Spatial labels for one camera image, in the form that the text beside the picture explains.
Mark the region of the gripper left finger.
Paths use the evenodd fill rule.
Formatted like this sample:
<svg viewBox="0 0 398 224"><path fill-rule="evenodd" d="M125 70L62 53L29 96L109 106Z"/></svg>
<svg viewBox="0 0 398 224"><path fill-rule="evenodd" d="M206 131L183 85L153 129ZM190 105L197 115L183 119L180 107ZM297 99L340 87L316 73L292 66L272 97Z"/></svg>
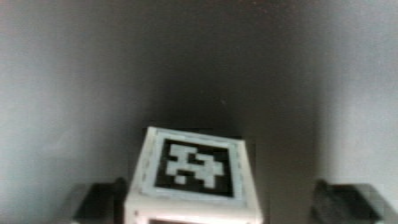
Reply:
<svg viewBox="0 0 398 224"><path fill-rule="evenodd" d="M71 218L71 224L123 224L128 183L123 177L94 183Z"/></svg>

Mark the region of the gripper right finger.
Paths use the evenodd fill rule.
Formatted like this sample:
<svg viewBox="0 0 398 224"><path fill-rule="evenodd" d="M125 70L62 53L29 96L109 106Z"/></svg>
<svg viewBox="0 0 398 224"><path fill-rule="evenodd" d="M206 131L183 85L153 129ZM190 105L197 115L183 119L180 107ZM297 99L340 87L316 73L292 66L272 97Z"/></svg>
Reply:
<svg viewBox="0 0 398 224"><path fill-rule="evenodd" d="M398 211L370 184L316 180L309 224L398 224Z"/></svg>

